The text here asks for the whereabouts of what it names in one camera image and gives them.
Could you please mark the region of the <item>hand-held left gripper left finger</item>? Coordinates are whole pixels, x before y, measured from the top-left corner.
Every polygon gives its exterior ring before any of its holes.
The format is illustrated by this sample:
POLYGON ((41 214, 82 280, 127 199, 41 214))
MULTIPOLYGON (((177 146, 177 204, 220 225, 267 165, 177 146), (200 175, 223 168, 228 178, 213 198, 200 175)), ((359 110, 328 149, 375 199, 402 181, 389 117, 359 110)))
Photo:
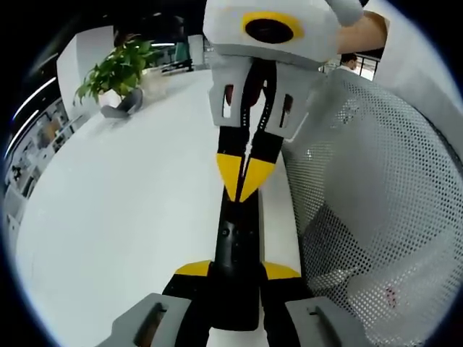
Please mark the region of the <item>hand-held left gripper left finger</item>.
POLYGON ((207 282, 210 260, 181 266, 161 293, 151 293, 117 317, 99 346, 174 346, 193 299, 207 282))

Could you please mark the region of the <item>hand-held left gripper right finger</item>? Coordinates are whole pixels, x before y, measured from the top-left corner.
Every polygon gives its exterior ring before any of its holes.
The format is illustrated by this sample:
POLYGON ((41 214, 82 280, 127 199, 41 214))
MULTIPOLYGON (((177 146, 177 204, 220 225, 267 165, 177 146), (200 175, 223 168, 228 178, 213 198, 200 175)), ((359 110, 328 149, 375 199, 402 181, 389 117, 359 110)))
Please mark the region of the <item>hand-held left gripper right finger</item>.
POLYGON ((263 263, 263 327, 269 346, 365 346, 361 323, 325 296, 314 296, 290 267, 263 263))

